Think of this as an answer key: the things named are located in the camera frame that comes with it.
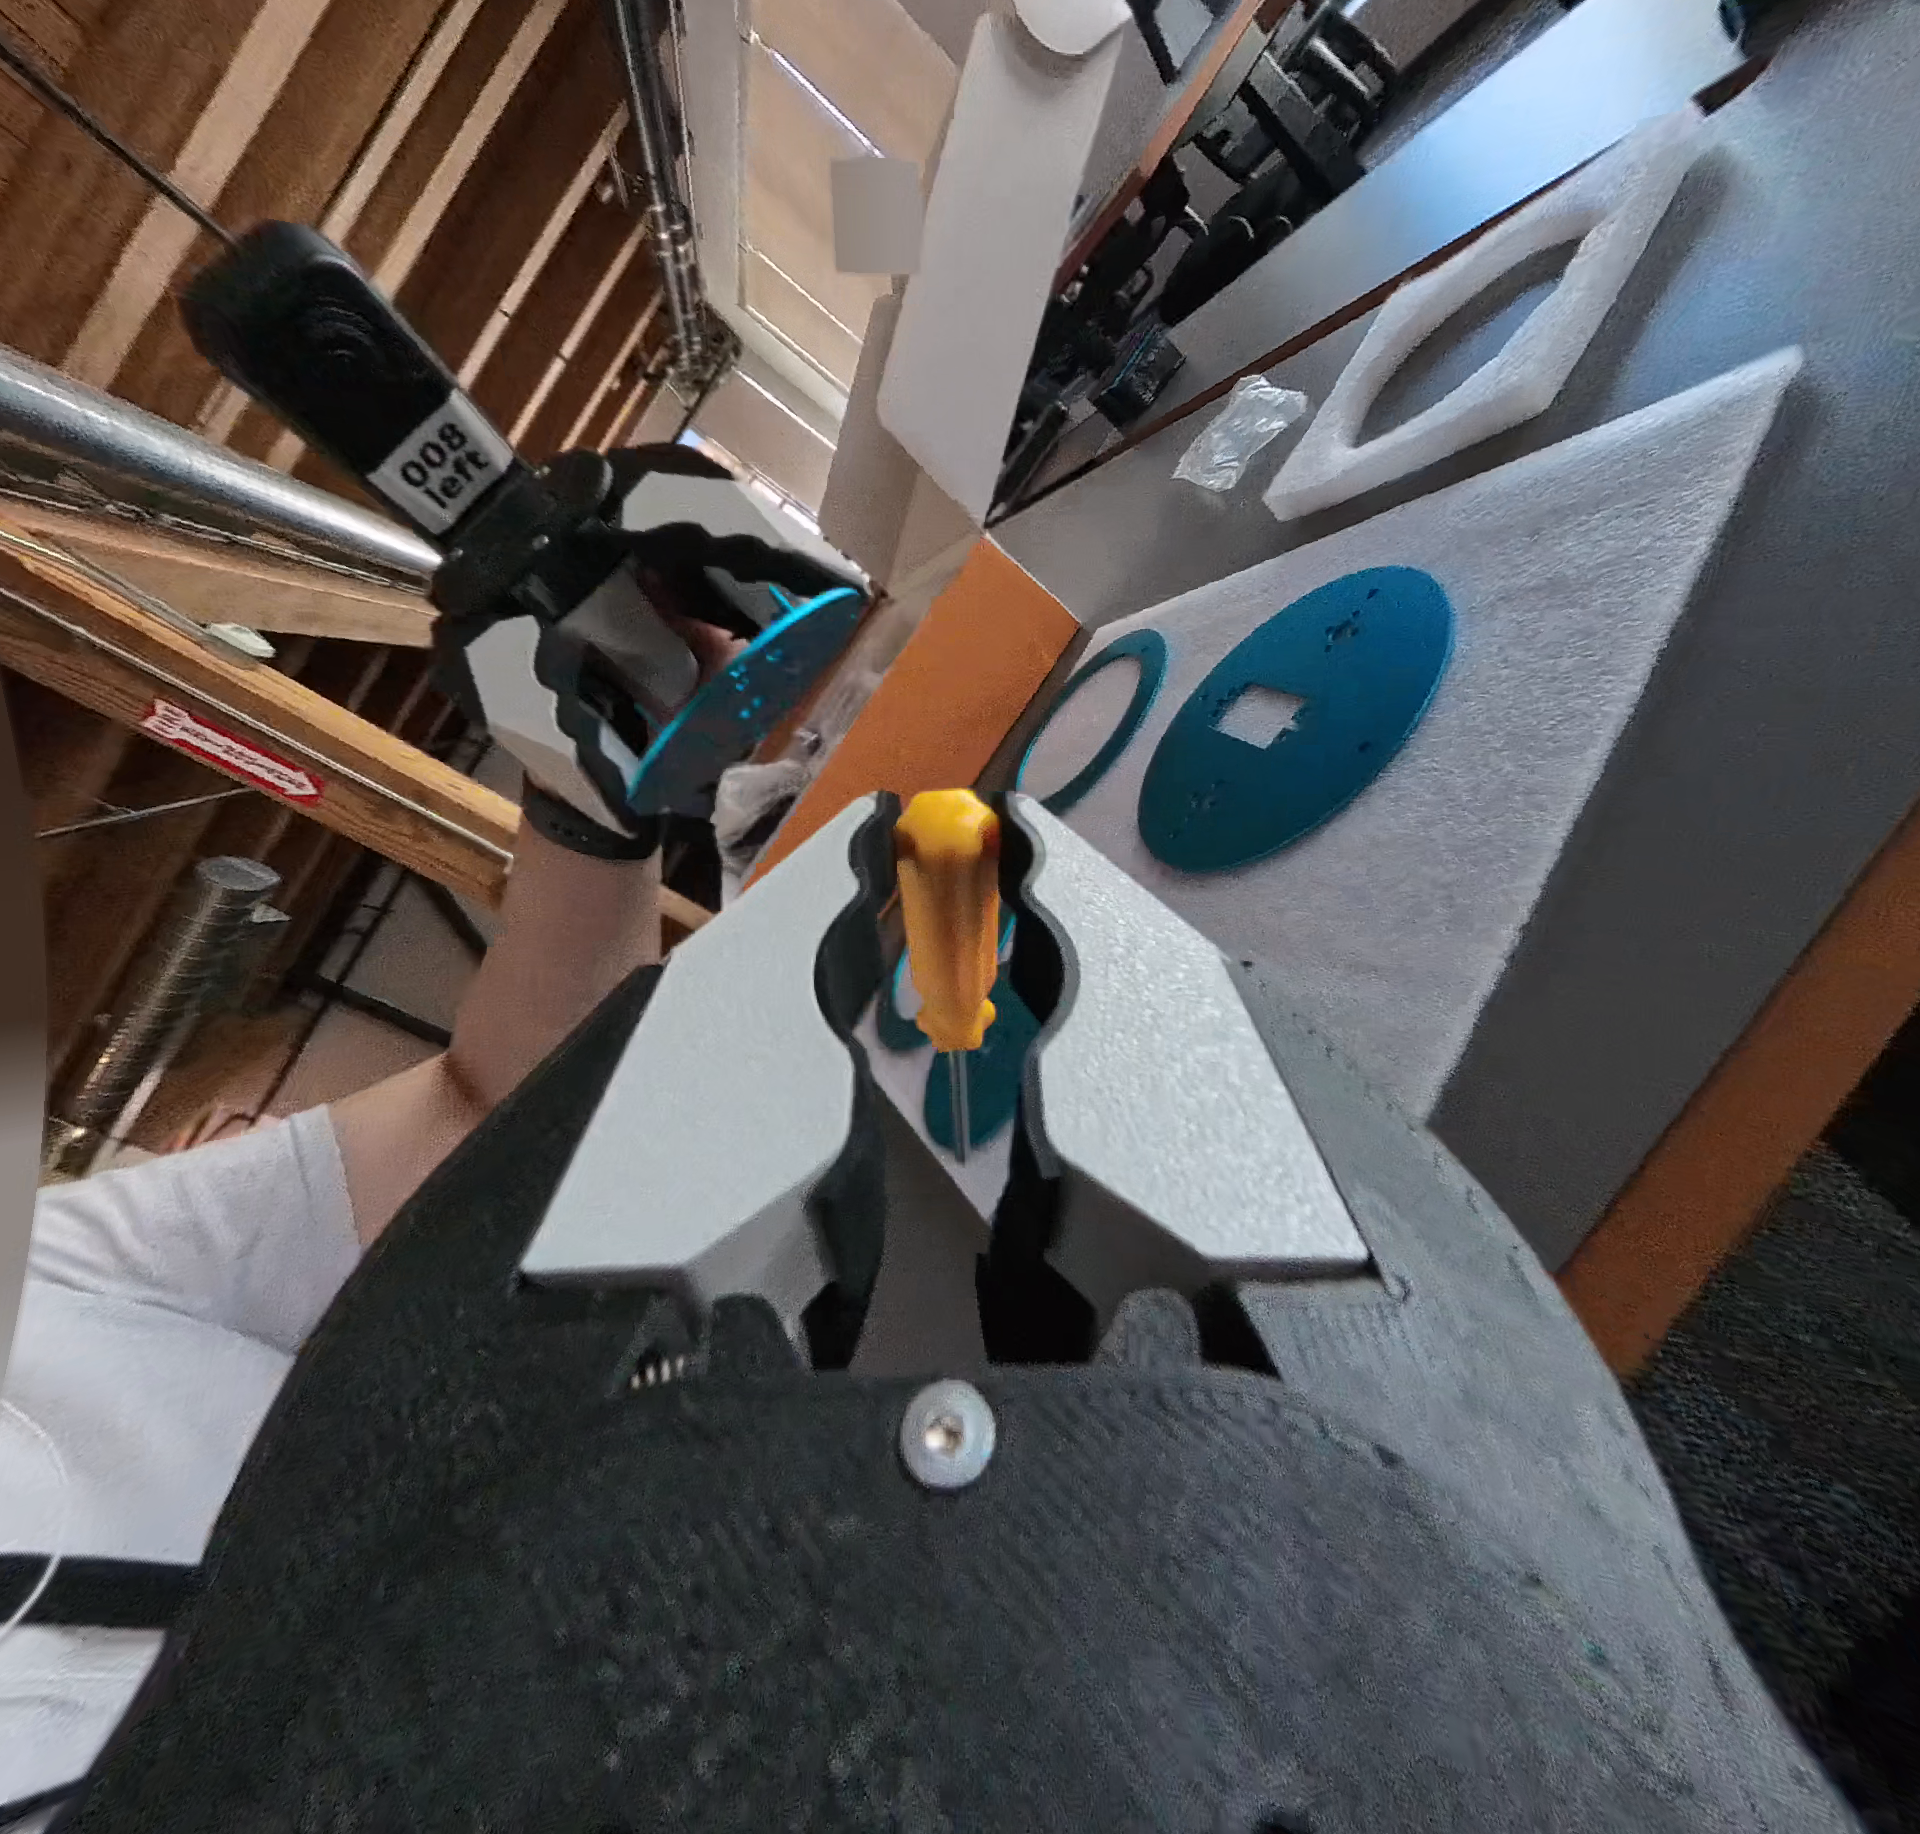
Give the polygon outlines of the teal disc with rectangular hole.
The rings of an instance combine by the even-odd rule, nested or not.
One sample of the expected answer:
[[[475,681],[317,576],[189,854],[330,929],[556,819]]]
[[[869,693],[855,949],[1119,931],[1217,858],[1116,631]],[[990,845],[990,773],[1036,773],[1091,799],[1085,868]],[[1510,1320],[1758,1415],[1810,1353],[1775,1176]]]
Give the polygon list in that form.
[[[1301,842],[1404,750],[1453,643],[1453,601],[1423,571],[1356,571],[1294,598],[1175,708],[1140,786],[1141,848],[1202,876]]]

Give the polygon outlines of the clear plastic bag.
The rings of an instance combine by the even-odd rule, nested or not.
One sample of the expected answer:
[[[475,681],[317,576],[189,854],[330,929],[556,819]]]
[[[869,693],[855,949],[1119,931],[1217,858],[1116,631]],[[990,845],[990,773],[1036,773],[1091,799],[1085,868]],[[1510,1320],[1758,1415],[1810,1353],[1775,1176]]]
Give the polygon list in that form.
[[[1267,372],[1244,375],[1177,455],[1171,479],[1208,497],[1226,497],[1257,459],[1312,411],[1314,404],[1305,392],[1283,386]]]

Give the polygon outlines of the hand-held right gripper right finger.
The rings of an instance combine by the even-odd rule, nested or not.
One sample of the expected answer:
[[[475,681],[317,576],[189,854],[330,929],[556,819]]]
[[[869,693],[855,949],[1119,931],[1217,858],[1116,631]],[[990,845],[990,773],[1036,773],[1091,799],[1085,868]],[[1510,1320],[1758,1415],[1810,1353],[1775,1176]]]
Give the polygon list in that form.
[[[1075,1292],[1369,1276],[1233,965],[1033,796],[1001,813],[1041,1263]]]

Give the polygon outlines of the person's white shirt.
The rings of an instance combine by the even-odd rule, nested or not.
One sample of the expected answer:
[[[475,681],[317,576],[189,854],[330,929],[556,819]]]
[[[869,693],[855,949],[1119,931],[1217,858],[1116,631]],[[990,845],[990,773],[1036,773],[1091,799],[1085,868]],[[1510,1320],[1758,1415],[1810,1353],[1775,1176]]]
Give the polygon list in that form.
[[[5,1381],[5,1810],[67,1793],[115,1734],[359,1250],[327,1110],[36,1198]]]

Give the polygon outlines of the white foam sheet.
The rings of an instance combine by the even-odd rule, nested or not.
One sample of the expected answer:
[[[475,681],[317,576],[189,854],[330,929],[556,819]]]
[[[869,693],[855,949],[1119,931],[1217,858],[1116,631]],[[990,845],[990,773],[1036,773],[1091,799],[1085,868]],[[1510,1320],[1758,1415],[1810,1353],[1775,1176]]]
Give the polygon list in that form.
[[[1287,997],[1453,1151],[1544,1264],[1590,1221],[1558,1216],[1469,1140],[1492,1093],[1516,1130],[1543,1089],[1469,1062],[1524,934],[1726,535],[1802,366],[1784,348],[1661,404],[1428,491],[1372,521],[1097,631],[1108,674],[1159,663],[1141,717],[1114,688],[1063,694],[1046,776],[1103,743],[1108,767],[1063,823],[1222,954]],[[1404,565],[1453,601],[1453,663],[1420,726],[1343,812],[1275,856],[1177,874],[1140,842],[1145,767],[1191,688],[1258,622],[1356,571]]]

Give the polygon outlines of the corrugated metal duct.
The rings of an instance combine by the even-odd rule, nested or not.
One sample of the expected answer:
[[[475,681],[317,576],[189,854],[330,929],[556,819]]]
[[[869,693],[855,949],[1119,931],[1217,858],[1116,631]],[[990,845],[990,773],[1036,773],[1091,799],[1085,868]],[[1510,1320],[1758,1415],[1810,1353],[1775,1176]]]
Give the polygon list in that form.
[[[42,1130],[42,1180],[79,1178],[123,1142],[197,1023],[248,992],[289,923],[278,887],[271,866],[246,856],[208,856],[180,879],[61,1081]]]

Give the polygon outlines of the dark grey desk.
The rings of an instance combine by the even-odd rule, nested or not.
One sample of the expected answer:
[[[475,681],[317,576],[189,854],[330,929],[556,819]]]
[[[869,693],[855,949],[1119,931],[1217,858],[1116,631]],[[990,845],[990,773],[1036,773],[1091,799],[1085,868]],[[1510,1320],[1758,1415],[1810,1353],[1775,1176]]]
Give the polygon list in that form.
[[[1110,621],[1796,348],[1709,573],[1530,918],[1469,1062],[1543,1116],[1469,1140],[1561,1220],[1552,1264],[1634,1371],[1915,1000],[1915,0],[1800,8],[1700,153],[1559,399],[1305,521],[1264,465],[1171,479],[1183,422],[1001,535],[927,702],[1005,674],[988,608]]]

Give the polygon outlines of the small blue round plate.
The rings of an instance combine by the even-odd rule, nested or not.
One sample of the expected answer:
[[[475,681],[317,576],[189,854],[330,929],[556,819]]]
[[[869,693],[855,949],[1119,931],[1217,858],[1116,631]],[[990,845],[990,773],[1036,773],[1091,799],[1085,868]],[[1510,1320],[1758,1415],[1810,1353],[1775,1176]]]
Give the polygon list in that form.
[[[658,728],[627,777],[624,804],[638,819],[707,819],[725,771],[802,711],[867,615],[854,587],[804,596],[761,584],[769,615]]]

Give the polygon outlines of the person's left hand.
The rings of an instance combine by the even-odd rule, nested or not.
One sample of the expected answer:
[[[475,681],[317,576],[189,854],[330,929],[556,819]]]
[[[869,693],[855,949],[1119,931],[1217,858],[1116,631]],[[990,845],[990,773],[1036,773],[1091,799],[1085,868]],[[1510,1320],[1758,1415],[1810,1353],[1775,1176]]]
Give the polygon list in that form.
[[[743,643],[725,628],[658,606],[617,614],[596,638],[596,646],[631,706],[627,717],[617,719],[617,731],[638,761],[648,756],[694,693],[743,652]]]

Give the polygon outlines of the white foam frame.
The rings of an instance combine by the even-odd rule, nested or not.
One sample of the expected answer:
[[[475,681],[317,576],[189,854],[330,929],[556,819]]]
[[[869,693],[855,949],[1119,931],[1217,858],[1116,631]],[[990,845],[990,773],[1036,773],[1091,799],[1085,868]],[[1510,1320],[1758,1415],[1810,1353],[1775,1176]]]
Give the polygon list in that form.
[[[1702,107],[1689,104],[1640,124],[1397,288],[1267,486],[1264,504],[1275,521],[1337,509],[1543,416],[1640,262],[1700,153],[1704,123]],[[1364,438],[1387,383],[1430,335],[1522,262],[1559,247],[1571,247],[1571,256],[1552,293],[1494,358],[1409,420]]]

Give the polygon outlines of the yellow handled screwdriver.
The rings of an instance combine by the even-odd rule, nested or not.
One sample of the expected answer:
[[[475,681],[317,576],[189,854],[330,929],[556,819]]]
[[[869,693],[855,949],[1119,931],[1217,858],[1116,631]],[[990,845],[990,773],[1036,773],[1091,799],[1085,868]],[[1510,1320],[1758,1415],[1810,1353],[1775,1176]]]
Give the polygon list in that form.
[[[968,788],[912,794],[892,831],[917,1025],[946,1058],[951,1151],[970,1155],[968,1058],[996,1011],[996,812]]]

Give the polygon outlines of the red and white sign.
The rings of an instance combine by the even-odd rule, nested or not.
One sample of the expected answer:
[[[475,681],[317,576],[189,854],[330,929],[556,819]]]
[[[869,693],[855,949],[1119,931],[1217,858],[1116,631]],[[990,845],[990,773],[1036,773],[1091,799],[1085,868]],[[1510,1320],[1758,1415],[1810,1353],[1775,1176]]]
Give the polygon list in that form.
[[[229,732],[175,702],[154,696],[136,731],[284,807],[314,808],[325,799],[325,783],[308,768]]]

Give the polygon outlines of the metal conduit pipes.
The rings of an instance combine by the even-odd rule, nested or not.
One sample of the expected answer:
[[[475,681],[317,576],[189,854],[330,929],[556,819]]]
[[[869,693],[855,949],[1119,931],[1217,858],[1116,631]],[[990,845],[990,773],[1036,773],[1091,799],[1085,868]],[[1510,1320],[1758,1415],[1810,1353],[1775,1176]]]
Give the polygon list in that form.
[[[654,256],[662,383],[692,422],[735,371],[742,344],[707,296],[694,212],[694,132],[681,75],[681,0],[602,0],[606,32],[637,143],[637,225]]]

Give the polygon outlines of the wood edged grey table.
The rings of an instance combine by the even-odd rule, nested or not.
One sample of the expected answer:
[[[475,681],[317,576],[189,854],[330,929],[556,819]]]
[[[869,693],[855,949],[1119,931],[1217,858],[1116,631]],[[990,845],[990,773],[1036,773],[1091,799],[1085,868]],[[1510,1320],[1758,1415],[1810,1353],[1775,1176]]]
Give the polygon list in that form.
[[[1132,427],[1069,434],[1001,523],[1267,372],[1552,189],[1642,123],[1753,82],[1720,0],[1586,0],[1196,308],[1186,368]]]

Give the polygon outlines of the shiny silver duct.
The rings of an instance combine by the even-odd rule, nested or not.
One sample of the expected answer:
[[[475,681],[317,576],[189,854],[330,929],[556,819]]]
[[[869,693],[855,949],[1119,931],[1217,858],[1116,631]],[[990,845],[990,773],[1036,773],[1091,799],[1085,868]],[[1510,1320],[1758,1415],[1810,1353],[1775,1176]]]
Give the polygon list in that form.
[[[431,581],[440,559],[410,528],[154,418],[14,348],[3,350],[5,453],[86,477],[125,501],[246,523],[302,548]]]

